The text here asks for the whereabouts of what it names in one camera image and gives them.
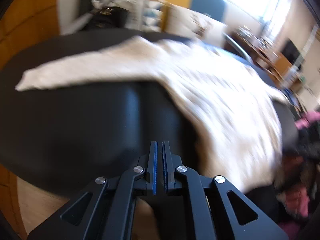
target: white wall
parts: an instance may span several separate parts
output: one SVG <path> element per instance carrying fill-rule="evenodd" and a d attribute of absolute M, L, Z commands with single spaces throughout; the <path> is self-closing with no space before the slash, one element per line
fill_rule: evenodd
<path fill-rule="evenodd" d="M 261 30 L 260 22 L 229 1 L 227 1 L 223 17 L 223 22 L 228 25 L 228 34 L 244 25 L 251 30 L 253 35 L 258 35 Z"/>
<path fill-rule="evenodd" d="M 290 39 L 298 50 L 302 51 L 305 46 L 312 28 L 316 23 L 312 14 L 302 0 L 292 0 L 287 21 L 278 39 L 277 47 L 279 50 L 284 46 L 287 39 Z M 316 96 L 311 95 L 307 90 L 303 89 L 299 92 L 300 99 L 307 108 L 313 110 L 318 106 L 318 98 L 320 96 L 320 42 L 315 40 L 310 47 L 309 52 L 305 56 L 302 74 L 306 78 L 308 85 Z"/>
<path fill-rule="evenodd" d="M 80 0 L 57 0 L 60 32 L 78 16 Z"/>

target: wooden table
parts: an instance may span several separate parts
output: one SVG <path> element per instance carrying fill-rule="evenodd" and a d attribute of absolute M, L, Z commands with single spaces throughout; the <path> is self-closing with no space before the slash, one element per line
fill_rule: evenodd
<path fill-rule="evenodd" d="M 278 72 L 277 67 L 273 64 L 264 54 L 260 48 L 253 46 L 250 42 L 241 37 L 238 33 L 233 33 L 231 38 L 234 39 L 252 58 L 255 65 L 267 71 L 276 83 L 280 84 L 283 80 L 281 74 Z M 262 60 L 267 64 L 266 67 L 261 66 L 257 61 Z"/>

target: black handbag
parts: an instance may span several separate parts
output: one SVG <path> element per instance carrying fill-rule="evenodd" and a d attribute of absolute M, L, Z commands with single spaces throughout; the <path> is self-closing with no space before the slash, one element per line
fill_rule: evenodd
<path fill-rule="evenodd" d="M 85 30 L 123 28 L 129 11 L 121 7 L 104 7 L 88 22 Z"/>

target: white cloth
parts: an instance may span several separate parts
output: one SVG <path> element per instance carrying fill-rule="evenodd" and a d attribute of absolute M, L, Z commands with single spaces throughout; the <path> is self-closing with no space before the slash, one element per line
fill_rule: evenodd
<path fill-rule="evenodd" d="M 237 60 L 200 44 L 134 37 L 27 70 L 18 91 L 97 81 L 157 80 L 200 138 L 202 175 L 225 176 L 239 190 L 272 183 L 281 160 L 281 126 L 271 98 L 286 99 Z"/>

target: wooden cabinet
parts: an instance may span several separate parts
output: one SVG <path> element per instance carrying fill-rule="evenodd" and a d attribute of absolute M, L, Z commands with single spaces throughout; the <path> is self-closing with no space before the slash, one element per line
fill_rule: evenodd
<path fill-rule="evenodd" d="M 12 56 L 59 35 L 57 0 L 13 0 L 0 19 L 0 70 Z"/>
<path fill-rule="evenodd" d="M 0 164 L 0 210 L 21 239 L 27 239 L 17 194 L 17 177 Z"/>
<path fill-rule="evenodd" d="M 291 63 L 281 53 L 278 54 L 278 60 L 275 63 L 276 70 L 284 76 L 284 74 L 291 67 Z"/>

